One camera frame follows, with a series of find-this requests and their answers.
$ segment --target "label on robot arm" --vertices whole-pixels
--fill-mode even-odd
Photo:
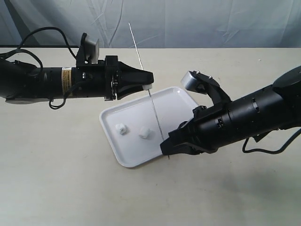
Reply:
[[[71,67],[63,67],[62,68],[62,89],[63,95],[67,92],[68,89],[72,86],[72,68]]]

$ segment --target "table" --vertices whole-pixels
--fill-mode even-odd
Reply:
[[[63,48],[34,48],[45,67],[74,66]],[[134,49],[101,49],[100,58],[140,68]],[[181,86],[188,70],[213,76],[232,100],[271,84],[301,64],[301,49],[141,49],[153,90]],[[27,55],[16,57],[34,62]],[[301,139],[280,155],[243,154],[242,141],[214,154],[159,157],[135,169],[119,165],[99,113],[123,100],[68,99],[10,105],[0,100],[0,225],[301,224]],[[189,93],[199,103],[209,97]],[[296,129],[249,147],[276,149]]]

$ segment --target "thin metal rod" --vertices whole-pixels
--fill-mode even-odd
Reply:
[[[132,27],[131,27],[130,23],[128,23],[128,25],[130,26],[130,30],[131,30],[133,42],[134,42],[134,45],[135,45],[135,48],[136,48],[136,52],[137,52],[137,55],[138,55],[138,59],[139,59],[139,62],[140,62],[140,66],[141,66],[141,69],[143,70],[143,66],[142,66],[142,63],[141,63],[141,59],[140,59],[139,51],[138,51],[138,48],[137,48],[137,45],[136,45],[136,41],[135,41],[135,38],[134,38],[134,34],[133,34],[133,31],[132,31]],[[149,92],[149,96],[150,96],[152,108],[154,109],[154,112],[155,112],[155,116],[156,116],[156,119],[157,119],[158,127],[159,127],[159,130],[160,130],[162,139],[164,140],[162,128],[161,128],[160,123],[159,123],[159,118],[158,118],[157,111],[156,111],[156,108],[155,108],[155,105],[154,105],[154,101],[153,101],[153,99],[151,97],[150,90],[148,90],[148,92]]]

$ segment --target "plastic tray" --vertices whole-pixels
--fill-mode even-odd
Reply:
[[[152,94],[164,139],[183,121],[193,117],[197,103],[179,87],[170,87]],[[109,140],[117,161],[124,167],[135,167],[162,154],[162,136],[158,128],[150,97],[117,105],[99,115],[103,130]],[[125,135],[119,134],[115,125],[127,126]],[[147,139],[139,137],[142,126],[151,129]]]

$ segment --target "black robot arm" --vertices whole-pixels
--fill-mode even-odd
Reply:
[[[11,52],[30,53],[20,47]],[[6,60],[13,54],[0,54],[0,97],[5,98],[7,103],[49,101],[52,109],[59,109],[67,98],[122,99],[142,91],[144,85],[154,82],[151,72],[132,68],[118,61],[118,56],[106,56],[104,60],[98,60],[99,41],[92,40],[86,33],[81,39],[75,67],[45,68],[38,58],[35,59],[40,64],[39,68],[20,61]],[[63,99],[63,103],[52,105],[54,99]]]
[[[180,124],[161,144],[163,155],[215,153],[218,148],[246,139],[245,153],[277,154],[301,133],[297,131],[278,151],[245,150],[250,137],[256,142],[277,129],[301,126],[301,66],[282,75],[272,85],[231,101],[212,78],[188,72],[182,79],[187,90],[208,94],[214,105],[199,106],[193,118]]]

